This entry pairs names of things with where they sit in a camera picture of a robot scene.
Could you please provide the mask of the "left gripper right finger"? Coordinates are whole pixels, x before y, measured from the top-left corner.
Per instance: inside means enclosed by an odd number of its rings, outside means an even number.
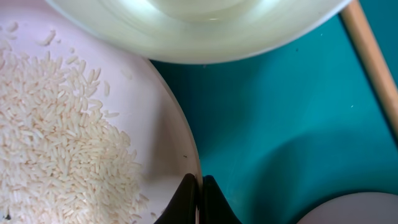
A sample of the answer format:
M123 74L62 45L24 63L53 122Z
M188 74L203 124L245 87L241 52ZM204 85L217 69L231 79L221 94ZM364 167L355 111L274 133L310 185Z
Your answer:
M215 178L211 175L206 175L203 178L200 224L241 224Z

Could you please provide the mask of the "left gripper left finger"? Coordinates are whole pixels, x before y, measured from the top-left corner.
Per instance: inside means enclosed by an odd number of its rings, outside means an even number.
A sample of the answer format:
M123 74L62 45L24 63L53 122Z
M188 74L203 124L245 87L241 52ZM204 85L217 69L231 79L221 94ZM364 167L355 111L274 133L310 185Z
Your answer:
M186 174L169 204L154 224L195 224L198 184L193 174Z

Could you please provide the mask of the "large white plate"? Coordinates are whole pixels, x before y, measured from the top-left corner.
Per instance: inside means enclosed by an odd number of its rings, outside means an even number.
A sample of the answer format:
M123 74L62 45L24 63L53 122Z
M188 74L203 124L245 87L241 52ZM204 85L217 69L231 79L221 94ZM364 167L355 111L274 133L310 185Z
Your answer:
M45 1L2 1L1 29L19 27L15 52L56 58L77 55L86 69L100 69L94 97L113 114L109 123L131 140L141 169L141 192L149 199L140 223L155 223L186 174L201 174L185 117L158 71L146 59L108 46L80 31Z

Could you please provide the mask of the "white rice pile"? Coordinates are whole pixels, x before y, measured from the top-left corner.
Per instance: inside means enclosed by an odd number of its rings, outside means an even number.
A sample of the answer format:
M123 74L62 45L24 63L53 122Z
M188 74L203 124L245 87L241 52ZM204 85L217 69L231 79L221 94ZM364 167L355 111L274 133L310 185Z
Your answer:
M100 69L15 52L18 27L1 29L1 222L140 223L142 166L94 97Z

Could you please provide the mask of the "teal plastic serving tray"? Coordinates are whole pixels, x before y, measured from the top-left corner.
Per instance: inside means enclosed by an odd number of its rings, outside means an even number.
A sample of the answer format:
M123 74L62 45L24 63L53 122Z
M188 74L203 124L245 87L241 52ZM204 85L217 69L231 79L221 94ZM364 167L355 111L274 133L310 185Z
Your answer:
M257 57L155 63L204 175L243 223L295 223L333 197L397 192L397 146L338 16Z

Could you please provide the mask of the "small white plate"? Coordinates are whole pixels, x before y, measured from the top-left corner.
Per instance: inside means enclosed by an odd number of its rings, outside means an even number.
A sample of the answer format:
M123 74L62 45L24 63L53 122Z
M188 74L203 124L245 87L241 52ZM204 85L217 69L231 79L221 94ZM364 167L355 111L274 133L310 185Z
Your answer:
M297 224L397 224L397 195L362 192L329 200Z

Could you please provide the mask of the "pale green bowl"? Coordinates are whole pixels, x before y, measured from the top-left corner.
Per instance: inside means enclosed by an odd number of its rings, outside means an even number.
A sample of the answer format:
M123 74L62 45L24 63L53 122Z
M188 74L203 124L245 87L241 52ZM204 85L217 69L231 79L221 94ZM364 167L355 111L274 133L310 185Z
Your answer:
M229 62L314 30L348 0L50 0L61 15L124 50L170 63Z

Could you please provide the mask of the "wooden chopstick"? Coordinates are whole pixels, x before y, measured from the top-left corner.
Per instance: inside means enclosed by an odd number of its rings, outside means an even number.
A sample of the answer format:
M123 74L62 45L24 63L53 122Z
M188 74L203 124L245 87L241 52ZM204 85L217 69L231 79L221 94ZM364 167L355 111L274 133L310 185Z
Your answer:
M358 0L353 0L340 14L389 124L397 135L397 87L363 8Z

